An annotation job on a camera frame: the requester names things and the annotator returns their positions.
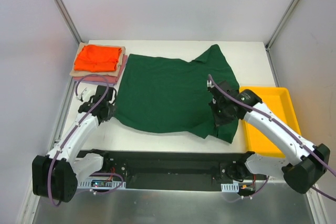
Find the dark green t shirt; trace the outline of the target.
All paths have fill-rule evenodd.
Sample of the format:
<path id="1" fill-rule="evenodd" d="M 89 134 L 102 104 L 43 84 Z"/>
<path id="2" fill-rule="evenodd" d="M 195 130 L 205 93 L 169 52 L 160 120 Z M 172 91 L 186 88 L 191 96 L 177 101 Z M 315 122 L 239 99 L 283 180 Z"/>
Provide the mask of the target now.
<path id="1" fill-rule="evenodd" d="M 190 62 L 131 54 L 116 99 L 115 118 L 125 126 L 150 133 L 189 132 L 232 143 L 234 119 L 216 126 L 207 90 L 208 75 L 239 89 L 234 72 L 219 45 L 210 46 Z"/>

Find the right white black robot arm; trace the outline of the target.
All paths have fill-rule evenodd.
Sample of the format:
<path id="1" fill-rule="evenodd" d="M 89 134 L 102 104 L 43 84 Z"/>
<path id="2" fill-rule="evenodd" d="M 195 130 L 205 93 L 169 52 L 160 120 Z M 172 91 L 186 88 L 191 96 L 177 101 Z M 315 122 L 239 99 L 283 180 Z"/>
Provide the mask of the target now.
<path id="1" fill-rule="evenodd" d="M 315 145 L 292 130 L 267 107 L 262 99 L 249 89 L 224 92 L 209 87 L 216 126 L 234 119 L 243 120 L 275 144 L 284 154 L 283 158 L 262 156 L 246 152 L 227 172 L 235 171 L 239 179 L 253 174 L 283 178 L 294 191 L 304 194 L 325 174 L 330 150 L 324 144 Z"/>

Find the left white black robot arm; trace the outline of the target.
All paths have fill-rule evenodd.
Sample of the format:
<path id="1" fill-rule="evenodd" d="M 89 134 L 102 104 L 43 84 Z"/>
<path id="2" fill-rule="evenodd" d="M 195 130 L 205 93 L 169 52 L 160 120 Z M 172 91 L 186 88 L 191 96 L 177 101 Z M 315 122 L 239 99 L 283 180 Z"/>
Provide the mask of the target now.
<path id="1" fill-rule="evenodd" d="M 86 154 L 76 161 L 84 143 L 98 126 L 114 116 L 115 106 L 103 101 L 96 105 L 85 102 L 66 135 L 45 156 L 37 155 L 32 162 L 34 195 L 49 198 L 51 203 L 69 202 L 78 183 L 96 172 L 99 176 L 110 173 L 111 164 L 97 153 Z"/>

